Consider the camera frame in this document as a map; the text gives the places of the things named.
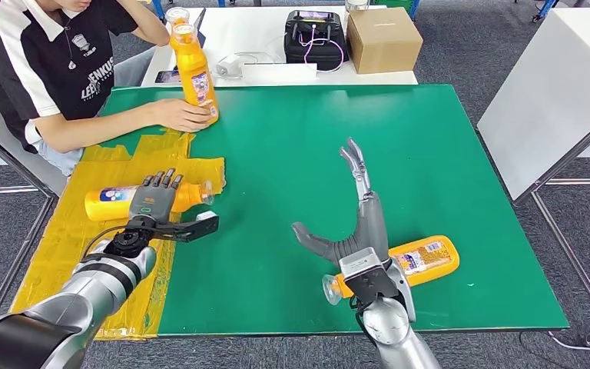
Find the plastic bottle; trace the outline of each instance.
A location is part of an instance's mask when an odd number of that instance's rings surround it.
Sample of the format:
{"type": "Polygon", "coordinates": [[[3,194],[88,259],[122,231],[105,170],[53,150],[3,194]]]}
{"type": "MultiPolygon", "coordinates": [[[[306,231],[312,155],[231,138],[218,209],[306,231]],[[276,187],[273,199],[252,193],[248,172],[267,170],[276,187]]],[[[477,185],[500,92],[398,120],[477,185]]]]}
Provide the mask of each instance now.
{"type": "Polygon", "coordinates": [[[168,9],[164,17],[166,18],[166,22],[171,25],[172,30],[176,25],[188,24],[190,14],[188,9],[176,6],[175,8],[168,9]]]}
{"type": "Polygon", "coordinates": [[[176,25],[171,32],[171,47],[177,56],[184,97],[191,105],[206,108],[211,113],[207,124],[218,120],[218,103],[211,82],[207,58],[204,56],[192,25],[176,25]]]}
{"type": "Polygon", "coordinates": [[[369,0],[345,0],[345,29],[347,30],[347,22],[349,21],[352,10],[366,10],[369,6],[369,0]]]}
{"type": "MultiPolygon", "coordinates": [[[[389,249],[388,255],[399,262],[410,287],[443,277],[460,265],[456,246],[445,236],[431,236],[402,244],[389,249]]],[[[322,277],[322,288],[332,305],[353,296],[342,274],[322,277]]]]}
{"type": "MultiPolygon", "coordinates": [[[[128,209],[139,186],[107,187],[89,191],[85,196],[85,210],[92,221],[110,221],[128,217],[128,209]]],[[[197,204],[214,203],[211,182],[191,184],[182,182],[175,192],[171,211],[181,213],[197,204]]]]}

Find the black cable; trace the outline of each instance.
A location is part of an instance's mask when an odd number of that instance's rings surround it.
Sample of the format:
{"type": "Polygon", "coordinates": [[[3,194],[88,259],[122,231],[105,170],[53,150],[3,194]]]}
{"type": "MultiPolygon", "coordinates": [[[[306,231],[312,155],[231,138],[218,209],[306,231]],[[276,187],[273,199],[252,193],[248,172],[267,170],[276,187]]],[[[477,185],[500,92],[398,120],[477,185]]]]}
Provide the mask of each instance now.
{"type": "Polygon", "coordinates": [[[562,365],[556,361],[553,361],[547,357],[543,357],[540,354],[537,354],[536,352],[534,352],[533,350],[529,349],[524,343],[523,340],[521,339],[522,334],[524,334],[524,331],[519,332],[519,344],[521,344],[521,347],[523,347],[526,351],[528,351],[529,353],[535,355],[536,357],[539,357],[540,359],[544,360],[544,361],[548,361],[549,363],[555,365],[556,367],[560,367],[561,369],[573,369],[572,367],[567,367],[565,365],[562,365]]]}
{"type": "Polygon", "coordinates": [[[91,240],[89,240],[89,242],[82,249],[82,254],[81,254],[80,260],[85,258],[85,256],[87,255],[87,251],[89,251],[89,248],[96,241],[98,241],[98,239],[100,239],[101,237],[103,237],[104,235],[106,235],[109,232],[116,231],[118,229],[125,229],[125,228],[127,228],[127,229],[143,229],[145,231],[161,232],[160,229],[153,228],[153,227],[145,227],[143,225],[117,225],[116,227],[108,228],[108,229],[102,231],[101,233],[96,234],[91,240]]]}
{"type": "Polygon", "coordinates": [[[367,309],[367,307],[370,304],[372,304],[372,303],[370,302],[368,304],[363,304],[362,302],[360,302],[359,299],[356,298],[356,295],[353,295],[350,298],[350,308],[352,310],[356,309],[356,322],[358,323],[360,330],[363,331],[363,333],[367,336],[367,339],[370,340],[372,345],[374,345],[374,347],[376,347],[376,342],[374,341],[372,336],[370,336],[370,334],[367,333],[367,329],[365,328],[365,324],[363,323],[363,319],[361,319],[363,317],[363,312],[365,312],[365,309],[367,309]]]}

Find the yellow tape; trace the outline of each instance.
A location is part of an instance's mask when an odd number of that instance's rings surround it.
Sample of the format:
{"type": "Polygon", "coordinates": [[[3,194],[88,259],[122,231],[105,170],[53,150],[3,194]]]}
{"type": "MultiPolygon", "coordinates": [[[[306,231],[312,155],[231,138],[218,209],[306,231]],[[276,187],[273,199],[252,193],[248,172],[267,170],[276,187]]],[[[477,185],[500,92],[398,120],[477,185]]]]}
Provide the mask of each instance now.
{"type": "MultiPolygon", "coordinates": [[[[123,146],[86,148],[48,221],[10,311],[21,311],[57,292],[70,277],[85,244],[98,232],[127,221],[90,221],[84,205],[88,191],[138,184],[149,173],[174,167],[184,175],[184,181],[211,181],[214,192],[220,194],[225,186],[224,160],[189,159],[188,148],[193,138],[173,130],[164,135],[142,135],[132,156],[123,146]]],[[[171,214],[172,221],[179,217],[171,214]]],[[[171,276],[174,242],[155,240],[151,245],[157,251],[154,270],[119,312],[105,321],[96,339],[138,340],[157,335],[171,276]]]]}

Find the man's arm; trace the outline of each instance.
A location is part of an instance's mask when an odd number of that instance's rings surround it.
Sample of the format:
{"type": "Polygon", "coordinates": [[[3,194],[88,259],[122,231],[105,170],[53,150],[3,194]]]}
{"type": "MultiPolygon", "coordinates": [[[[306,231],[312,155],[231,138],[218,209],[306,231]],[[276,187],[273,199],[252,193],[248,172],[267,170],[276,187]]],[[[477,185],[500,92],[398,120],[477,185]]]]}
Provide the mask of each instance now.
{"type": "Polygon", "coordinates": [[[168,45],[168,31],[155,14],[138,0],[117,0],[139,26],[132,33],[157,46],[168,45]]]}
{"type": "Polygon", "coordinates": [[[100,144],[150,125],[163,125],[184,132],[207,127],[207,109],[180,99],[164,99],[100,118],[67,121],[62,114],[33,119],[46,144],[59,152],[100,144]]]}

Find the cardboard box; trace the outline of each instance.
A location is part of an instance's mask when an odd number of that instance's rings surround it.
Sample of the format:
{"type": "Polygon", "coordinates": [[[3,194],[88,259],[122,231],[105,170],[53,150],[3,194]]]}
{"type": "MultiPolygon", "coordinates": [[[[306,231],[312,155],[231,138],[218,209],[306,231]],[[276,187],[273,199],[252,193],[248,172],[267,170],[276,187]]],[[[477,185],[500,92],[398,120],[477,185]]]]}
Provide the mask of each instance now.
{"type": "Polygon", "coordinates": [[[422,36],[404,8],[354,10],[347,43],[356,73],[412,71],[422,36]]]}

